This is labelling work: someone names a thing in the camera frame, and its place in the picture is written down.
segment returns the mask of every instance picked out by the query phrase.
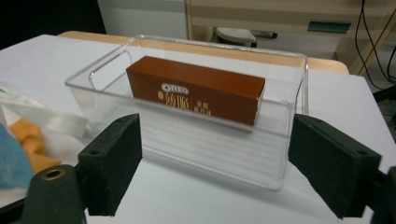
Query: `white table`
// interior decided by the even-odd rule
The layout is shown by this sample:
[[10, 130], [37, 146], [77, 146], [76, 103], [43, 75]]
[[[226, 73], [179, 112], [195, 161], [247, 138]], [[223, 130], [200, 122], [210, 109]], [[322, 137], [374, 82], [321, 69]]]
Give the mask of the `white table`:
[[[45, 105], [81, 114], [64, 81], [117, 45], [42, 35], [0, 51], [0, 84]], [[323, 119], [396, 164], [396, 146], [362, 77], [309, 71], [310, 115]], [[91, 141], [43, 131], [50, 156], [76, 164]], [[340, 221], [291, 164], [282, 189], [256, 190], [161, 158], [145, 156], [115, 217], [89, 223], [369, 223]]]

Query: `blue object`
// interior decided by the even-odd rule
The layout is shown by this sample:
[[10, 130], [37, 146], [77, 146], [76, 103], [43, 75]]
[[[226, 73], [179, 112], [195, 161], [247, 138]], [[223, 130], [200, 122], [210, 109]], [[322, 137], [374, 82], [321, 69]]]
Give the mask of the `blue object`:
[[28, 188], [33, 169], [18, 140], [0, 123], [0, 189]]

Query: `rectangular cardboard box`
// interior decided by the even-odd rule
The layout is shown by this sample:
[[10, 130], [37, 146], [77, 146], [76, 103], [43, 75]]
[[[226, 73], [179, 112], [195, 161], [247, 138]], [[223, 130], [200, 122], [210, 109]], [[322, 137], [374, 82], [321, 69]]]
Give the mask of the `rectangular cardboard box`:
[[126, 69], [134, 98], [253, 126], [265, 78], [145, 56]]

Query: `clear plastic container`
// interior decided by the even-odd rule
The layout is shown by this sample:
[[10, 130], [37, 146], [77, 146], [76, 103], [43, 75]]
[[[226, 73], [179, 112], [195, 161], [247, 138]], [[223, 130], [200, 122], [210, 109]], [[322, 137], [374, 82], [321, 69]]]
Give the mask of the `clear plastic container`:
[[[143, 56], [265, 77], [256, 125], [247, 127], [134, 99], [125, 69]], [[140, 35], [98, 58], [65, 84], [96, 133], [119, 117], [139, 113], [144, 153], [278, 189], [297, 103], [303, 113], [308, 110], [306, 78], [307, 58], [301, 54]], [[299, 92], [301, 102], [297, 102]]]

